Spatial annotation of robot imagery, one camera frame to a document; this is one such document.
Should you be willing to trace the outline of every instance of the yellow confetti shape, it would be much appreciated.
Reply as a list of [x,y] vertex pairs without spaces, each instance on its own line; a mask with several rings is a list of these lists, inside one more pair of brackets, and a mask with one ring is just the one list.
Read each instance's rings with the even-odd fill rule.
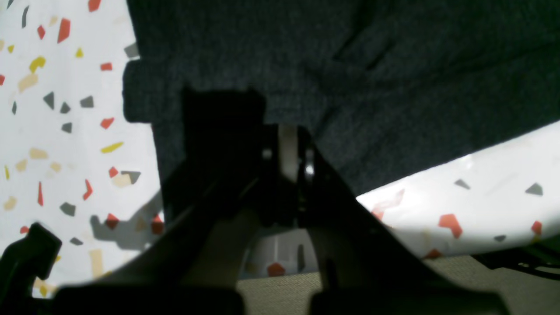
[[35,71],[37,70],[37,68],[43,68],[45,66],[46,63],[46,59],[43,56],[38,56],[37,58],[35,58],[35,60],[33,60],[31,62],[31,64],[29,65],[29,70],[31,70],[31,73],[35,73]]
[[20,173],[23,172],[24,170],[26,170],[26,169],[27,169],[27,160],[26,160],[26,159],[23,159],[23,160],[19,161],[19,162],[16,164],[16,169],[17,169],[17,171],[20,172]]
[[4,210],[6,211],[13,210],[13,208],[16,207],[16,203],[17,203],[17,199],[15,199],[15,197],[10,196],[8,198],[8,201],[4,203]]
[[39,82],[39,77],[36,74],[31,73],[26,77],[24,77],[23,79],[21,79],[20,82],[17,84],[17,87],[20,89],[20,93],[23,93],[25,90],[36,85],[37,82]]
[[101,153],[111,153],[111,152],[115,151],[116,149],[120,148],[123,144],[124,144],[124,142],[117,142],[117,143],[112,144],[110,146],[106,146],[103,149],[101,149]]
[[41,295],[43,296],[43,298],[46,298],[46,294],[48,293],[48,290],[46,289],[46,287],[44,285],[42,285],[41,288],[39,288],[39,292],[41,292]]
[[31,150],[29,150],[29,157],[31,157],[32,160],[45,160],[49,158],[49,155],[44,150],[32,147]]
[[52,163],[50,164],[50,168],[52,168],[53,171],[55,171],[55,172],[58,173],[58,172],[60,172],[62,166],[61,166],[60,164],[56,163],[56,162],[52,162]]
[[48,283],[45,283],[43,280],[41,280],[39,278],[35,278],[35,282],[33,283],[33,288],[40,289],[42,286],[45,287],[47,292],[53,292],[53,291],[56,291],[56,289],[57,289],[56,286],[49,285]]
[[113,177],[113,184],[119,188],[132,185],[132,179],[129,174],[119,174]]
[[58,21],[58,17],[57,17],[56,15],[53,15],[53,16],[50,18],[49,26],[55,25],[55,24],[57,23],[57,21]]

